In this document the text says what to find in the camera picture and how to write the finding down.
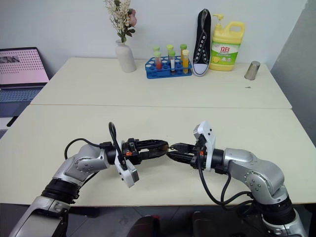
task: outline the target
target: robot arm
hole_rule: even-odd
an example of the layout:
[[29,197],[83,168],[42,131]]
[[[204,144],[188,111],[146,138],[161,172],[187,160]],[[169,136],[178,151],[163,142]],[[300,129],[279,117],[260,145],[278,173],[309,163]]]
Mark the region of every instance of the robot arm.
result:
[[[117,143],[116,135],[113,139],[114,144]],[[162,140],[139,141],[130,138],[117,144],[118,149],[111,142],[87,144],[70,158],[67,158],[66,149],[67,159],[24,213],[10,237],[65,237],[71,204],[79,197],[80,188],[94,174],[114,164],[121,180],[131,187],[139,180],[134,165],[144,159],[163,156],[168,151],[168,143]]]
[[229,173],[243,182],[254,198],[254,205],[262,213],[262,220],[269,233],[279,236],[307,237],[300,217],[293,208],[284,185],[284,174],[274,163],[258,159],[253,153],[240,149],[215,149],[215,136],[208,122],[194,129],[195,145],[177,143],[167,155],[178,162],[216,173]]

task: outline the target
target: yellow bottle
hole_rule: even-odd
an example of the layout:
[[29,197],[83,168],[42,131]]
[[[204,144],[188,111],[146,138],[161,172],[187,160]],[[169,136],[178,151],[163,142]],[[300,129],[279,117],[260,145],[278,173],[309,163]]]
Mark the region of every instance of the yellow bottle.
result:
[[[219,22],[216,24],[213,34],[211,49],[211,63],[209,68],[217,71],[231,71],[234,68],[238,50],[245,32],[245,24],[239,21],[230,22],[222,29],[221,14],[214,14]],[[240,27],[240,31],[232,31],[231,27]]]

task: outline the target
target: blue test tube rack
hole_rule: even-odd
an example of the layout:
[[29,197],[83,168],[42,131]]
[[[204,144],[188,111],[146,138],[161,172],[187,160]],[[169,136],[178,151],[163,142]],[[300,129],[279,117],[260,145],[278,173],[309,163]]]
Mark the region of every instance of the blue test tube rack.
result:
[[189,62],[188,73],[184,74],[182,66],[181,56],[175,56],[175,74],[171,74],[171,67],[168,61],[168,57],[161,57],[162,69],[156,69],[155,67],[155,58],[151,58],[145,64],[145,70],[148,79],[156,79],[156,78],[174,78],[174,77],[185,77],[192,75],[192,65]]

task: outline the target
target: white table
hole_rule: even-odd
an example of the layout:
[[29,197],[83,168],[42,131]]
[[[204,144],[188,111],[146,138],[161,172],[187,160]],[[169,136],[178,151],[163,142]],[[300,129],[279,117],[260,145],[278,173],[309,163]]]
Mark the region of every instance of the white table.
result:
[[[194,127],[209,120],[216,147],[246,149],[276,163],[285,174],[293,203],[316,202],[316,149],[289,109],[206,109],[122,106],[29,106],[0,140],[0,202],[30,204],[63,162],[65,146],[84,137],[111,141],[108,122],[120,139],[162,139],[170,144],[195,142]],[[83,143],[73,144],[69,155]],[[212,204],[198,172],[163,156],[137,166],[140,181],[128,189],[114,166],[101,171],[80,191],[76,205]],[[225,175],[205,172],[218,198]],[[227,197],[247,190],[232,180]]]
[[291,108],[265,64],[249,81],[243,77],[249,64],[200,78],[147,79],[145,62],[136,60],[137,70],[124,73],[117,59],[70,58],[32,104]]

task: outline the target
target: metal cup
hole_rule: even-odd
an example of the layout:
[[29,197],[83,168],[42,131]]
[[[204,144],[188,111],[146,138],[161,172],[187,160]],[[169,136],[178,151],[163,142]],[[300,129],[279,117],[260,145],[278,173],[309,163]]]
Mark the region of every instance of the metal cup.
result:
[[245,74],[245,78],[248,80],[255,80],[259,67],[260,63],[258,61],[252,61]]

